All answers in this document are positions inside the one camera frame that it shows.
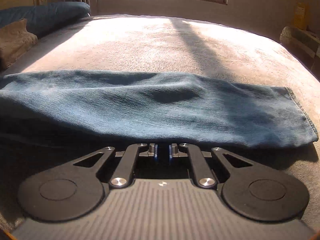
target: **logo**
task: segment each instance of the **logo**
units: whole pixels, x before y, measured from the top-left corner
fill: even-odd
[[[165,187],[168,183],[166,183],[165,181],[161,182],[161,183],[158,183],[159,186],[161,187]]]

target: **towel hem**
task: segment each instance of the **towel hem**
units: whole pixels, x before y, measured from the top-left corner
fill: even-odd
[[[305,115],[306,119],[308,120],[309,125],[311,126],[312,130],[314,131],[314,133],[317,136],[317,140],[319,140],[319,134],[317,131],[317,128],[315,126],[315,124],[313,123],[313,121],[310,119],[309,115],[307,114],[307,112],[304,110],[304,108],[302,107],[302,105],[300,104],[299,100],[297,99],[296,95],[294,94],[293,90],[289,87],[285,87],[287,89],[287,91],[289,92],[289,95],[291,96],[292,100],[296,103],[296,105],[300,108],[300,110],[303,112],[303,114]]]

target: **brown pillow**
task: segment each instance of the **brown pillow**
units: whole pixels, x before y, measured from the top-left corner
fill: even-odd
[[[37,43],[37,36],[27,32],[26,25],[27,20],[22,19],[0,29],[0,69],[8,68]]]

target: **blue pillow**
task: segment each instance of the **blue pillow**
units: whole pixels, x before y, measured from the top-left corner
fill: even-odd
[[[55,2],[0,10],[0,28],[27,19],[27,31],[41,38],[71,21],[87,17],[90,5],[84,2]]]

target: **folded towel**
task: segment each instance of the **folded towel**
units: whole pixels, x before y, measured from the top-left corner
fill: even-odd
[[[65,70],[0,79],[0,139],[77,149],[135,142],[298,147],[316,127],[286,87],[188,73]]]

